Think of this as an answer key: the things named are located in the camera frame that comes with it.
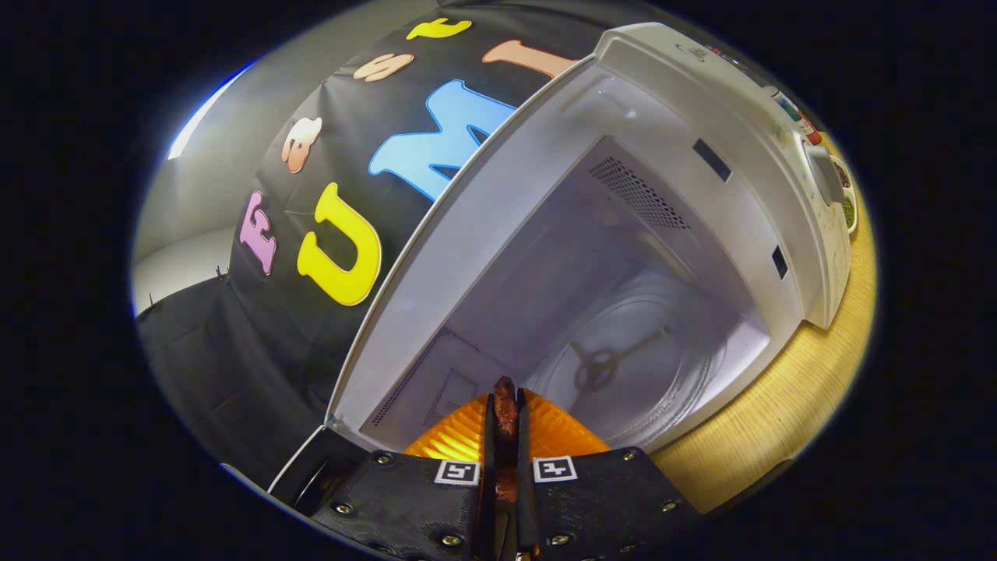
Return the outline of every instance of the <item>bowl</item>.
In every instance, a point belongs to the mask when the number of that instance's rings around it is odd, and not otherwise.
[[[847,225],[847,227],[848,227],[848,235],[854,236],[855,230],[858,228],[858,197],[855,195],[855,179],[854,176],[851,174],[851,170],[848,169],[848,166],[841,160],[841,158],[831,155],[831,161],[834,163],[834,166],[839,170],[838,176],[841,178],[841,187],[844,190],[844,197],[848,199],[849,202],[851,202],[853,217],[851,220],[851,224]]]

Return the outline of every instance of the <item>meat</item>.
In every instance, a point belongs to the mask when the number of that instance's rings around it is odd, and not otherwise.
[[[519,431],[519,410],[515,405],[515,386],[508,376],[498,379],[495,387],[496,397],[496,449],[497,452],[511,454],[511,463],[515,464],[516,435]]]
[[[515,502],[515,465],[518,457],[519,410],[515,403],[515,386],[503,376],[495,386],[496,412],[496,497]]]

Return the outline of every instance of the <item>black backdrop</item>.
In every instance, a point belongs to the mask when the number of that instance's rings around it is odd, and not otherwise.
[[[750,53],[829,123],[863,184],[881,186],[866,196],[884,251],[883,330],[852,399],[797,466],[676,544],[670,557],[980,558],[993,551],[992,532],[989,541],[971,532],[991,519],[984,498],[994,494],[992,474],[976,473],[992,460],[981,450],[990,434],[982,411],[992,405],[971,399],[986,397],[992,371],[973,352],[972,337],[993,332],[987,298],[971,281],[983,279],[981,258],[992,254],[975,245],[992,234],[992,221],[975,215],[990,208],[982,188],[987,129],[977,122],[986,90],[972,78],[982,68],[986,18],[977,16],[985,12],[968,3],[897,10],[847,1],[676,0],[666,7]],[[30,471],[13,481],[15,516],[6,529],[17,538],[40,537],[43,549],[13,558],[44,558],[39,551],[53,549],[83,557],[91,547],[111,559],[349,558],[246,491],[183,429],[153,382],[127,297],[134,231],[127,218],[136,215],[139,186],[166,153],[170,139],[162,131],[182,126],[170,109],[206,98],[245,60],[337,8],[122,4],[103,22],[108,29],[83,13],[50,10],[53,18],[76,19],[79,33],[63,25],[73,48],[32,60],[39,68],[78,54],[80,64],[60,77],[75,84],[75,94],[51,86],[21,94],[35,96],[59,122],[62,133],[46,139],[46,154],[108,162],[95,170],[97,191],[31,190],[35,208],[46,209],[44,221],[32,221],[39,239],[64,244],[65,231],[46,225],[72,224],[80,206],[102,227],[94,233],[98,244],[77,245],[61,261],[45,258],[26,270],[42,297],[25,333],[34,351],[26,363],[27,407],[9,411],[31,422],[29,413],[44,418],[9,432],[15,449],[43,453],[38,460],[29,455]],[[51,26],[41,21],[44,30],[31,45],[52,44]],[[109,58],[95,55],[101,38]],[[109,61],[113,80],[102,81]],[[840,96],[842,90],[861,99]],[[80,143],[93,138],[102,119],[114,127],[113,144]],[[959,136],[953,126],[963,129]],[[946,146],[929,150],[932,139]],[[962,159],[963,168],[941,166]],[[961,176],[966,171],[969,177]],[[928,236],[924,210],[933,208],[976,220]],[[87,279],[80,289],[65,290],[66,263]],[[956,289],[953,279],[965,288]],[[45,429],[51,439],[39,438]],[[14,456],[20,465],[20,454]]]
[[[443,40],[407,38],[418,23],[438,18],[474,23]],[[326,186],[335,182],[337,196],[378,233],[381,269],[373,294],[432,200],[397,175],[372,176],[368,163],[392,135],[438,131],[434,119],[440,116],[431,115],[424,100],[461,80],[471,91],[518,107],[550,78],[516,64],[483,63],[491,48],[520,40],[577,60],[594,50],[606,29],[645,21],[665,21],[700,43],[731,50],[645,4],[463,0],[447,2],[399,29],[385,29],[383,38],[348,60],[330,62],[335,70],[275,131],[258,170],[246,170],[243,205],[232,209],[232,221],[240,225],[250,194],[261,194],[267,234],[277,240],[272,271],[263,271],[236,228],[230,279],[171,294],[138,318],[153,373],[169,403],[218,461],[264,488],[269,485],[322,422],[372,300],[342,305],[298,272],[297,249],[311,231],[318,233],[320,249],[343,269],[357,258],[353,242],[338,229],[316,226],[316,202]],[[353,78],[357,69],[386,53],[411,53],[415,61],[381,81]],[[846,95],[855,97],[855,92]],[[291,173],[282,149],[303,118],[321,119],[322,130],[303,167]]]

